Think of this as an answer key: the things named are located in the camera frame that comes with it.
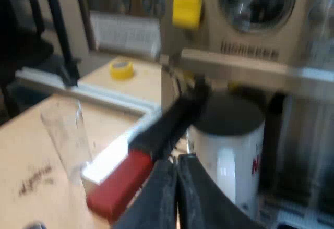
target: drinking glass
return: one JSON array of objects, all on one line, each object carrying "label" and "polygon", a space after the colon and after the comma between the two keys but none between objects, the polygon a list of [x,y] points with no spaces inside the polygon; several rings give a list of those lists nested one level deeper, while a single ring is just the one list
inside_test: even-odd
[{"label": "drinking glass", "polygon": [[92,160],[80,101],[63,98],[43,111],[41,119],[68,179],[72,183],[79,183],[81,170]]}]

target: clear glass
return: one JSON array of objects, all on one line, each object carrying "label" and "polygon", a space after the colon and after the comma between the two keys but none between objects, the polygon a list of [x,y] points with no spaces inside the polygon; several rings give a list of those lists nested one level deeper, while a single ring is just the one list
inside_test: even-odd
[{"label": "clear glass", "polygon": [[80,102],[63,98],[43,111],[41,119],[68,179],[72,183],[80,183],[81,170],[92,160]]},{"label": "clear glass", "polygon": [[295,0],[218,0],[228,21],[244,32],[261,32],[284,24]]}]

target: wooden tabletop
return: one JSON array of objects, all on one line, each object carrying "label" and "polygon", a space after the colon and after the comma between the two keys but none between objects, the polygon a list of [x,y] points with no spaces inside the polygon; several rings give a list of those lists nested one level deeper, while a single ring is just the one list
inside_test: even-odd
[{"label": "wooden tabletop", "polygon": [[[160,100],[160,74],[144,64],[134,66],[138,77],[133,84],[112,82],[102,67],[84,78],[97,84],[149,100]],[[147,78],[157,82],[152,84]],[[23,228],[42,221],[47,229],[109,228],[107,221],[87,209],[82,185],[71,184],[41,120],[42,110],[56,104],[61,97],[53,95],[0,127],[0,227]],[[82,114],[89,146],[98,154],[121,133],[129,129],[138,116],[83,103]],[[34,188],[22,193],[22,182],[39,176]]]},{"label": "wooden tabletop", "polygon": [[161,104],[161,65],[138,59],[117,57],[112,62],[129,61],[133,63],[134,77],[128,80],[115,80],[110,77],[109,64],[100,67],[83,78],[89,83],[123,94]]}]

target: black chair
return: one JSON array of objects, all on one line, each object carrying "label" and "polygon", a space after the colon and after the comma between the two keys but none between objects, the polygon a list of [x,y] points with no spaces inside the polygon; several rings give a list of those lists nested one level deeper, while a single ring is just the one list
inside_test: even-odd
[{"label": "black chair", "polygon": [[7,90],[15,79],[15,71],[24,66],[36,67],[53,53],[53,46],[41,39],[44,23],[38,0],[29,2],[35,32],[19,27],[10,0],[0,0],[0,86],[11,117],[19,114],[18,106]]}]

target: black handle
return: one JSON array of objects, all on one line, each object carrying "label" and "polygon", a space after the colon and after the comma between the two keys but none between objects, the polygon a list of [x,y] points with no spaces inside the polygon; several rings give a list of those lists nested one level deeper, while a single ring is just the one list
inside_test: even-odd
[{"label": "black handle", "polygon": [[44,22],[42,19],[41,8],[38,0],[29,0],[33,19],[36,25],[37,35],[41,36],[42,32],[45,30]]},{"label": "black handle", "polygon": [[147,153],[153,161],[168,156],[187,128],[201,114],[208,95],[209,87],[204,83],[189,89],[159,120],[129,143],[129,150],[136,149]]},{"label": "black handle", "polygon": [[176,166],[168,160],[158,160],[146,186],[112,228],[175,229],[176,182]]},{"label": "black handle", "polygon": [[59,0],[47,0],[49,2],[53,23],[57,31],[58,39],[62,48],[63,57],[65,61],[65,67],[68,70],[71,77],[75,80],[80,78],[78,68],[73,60],[72,53],[70,51],[67,32],[65,29],[62,10],[59,4]]},{"label": "black handle", "polygon": [[264,229],[222,193],[194,154],[178,157],[177,173],[182,229]]}]

